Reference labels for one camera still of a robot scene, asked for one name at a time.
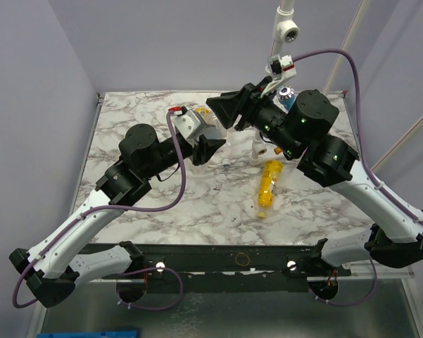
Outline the clear bottle blue label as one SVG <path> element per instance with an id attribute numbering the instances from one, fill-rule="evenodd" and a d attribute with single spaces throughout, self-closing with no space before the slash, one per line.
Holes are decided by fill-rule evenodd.
<path id="1" fill-rule="evenodd" d="M 222 123 L 215 116 L 208 116 L 205 122 L 207 126 L 203 131 L 203 136 L 207 139 L 224 139 L 227 146 L 231 145 L 228 130 L 222 126 Z"/>

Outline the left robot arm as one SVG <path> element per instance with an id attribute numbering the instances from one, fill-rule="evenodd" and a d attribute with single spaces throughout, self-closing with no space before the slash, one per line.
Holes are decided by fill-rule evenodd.
<path id="1" fill-rule="evenodd" d="M 10 254 L 9 260 L 20 274 L 13 290 L 14 307 L 25 308 L 39 302 L 50 308 L 64 301 L 82 283 L 117 274 L 133 278 L 141 272 L 143 256 L 130 242 L 116 244 L 89 258 L 80 257 L 80 252 L 125 211 L 158 213 L 175 207 L 186 189 L 185 159 L 203 165 L 225 144 L 224 139 L 209 139 L 204 134 L 188 142 L 173 125 L 168 127 L 171 136 L 163 142 L 148 124 L 128 129 L 119 143 L 118 161 L 105 171 L 82 205 L 39 244 Z M 151 178 L 174 165 L 181 172 L 175 199 L 164 206 L 138 207 L 137 202 L 151 190 Z"/>

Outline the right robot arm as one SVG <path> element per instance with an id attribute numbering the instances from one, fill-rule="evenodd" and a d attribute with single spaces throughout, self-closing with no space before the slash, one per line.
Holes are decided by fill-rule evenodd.
<path id="1" fill-rule="evenodd" d="M 307 178 L 344 196 L 372 221 L 369 230 L 338 239 L 322 239 L 310 257 L 310 269 L 327 275 L 344 263 L 372 259 L 390 268 L 423 260 L 423 211 L 407 206 L 391 189 L 369 173 L 358 152 L 330 134 L 337 107 L 318 90 L 305 90 L 285 113 L 248 83 L 206 103 L 223 127 L 242 131 L 254 127 L 284 154 L 297 159 Z"/>

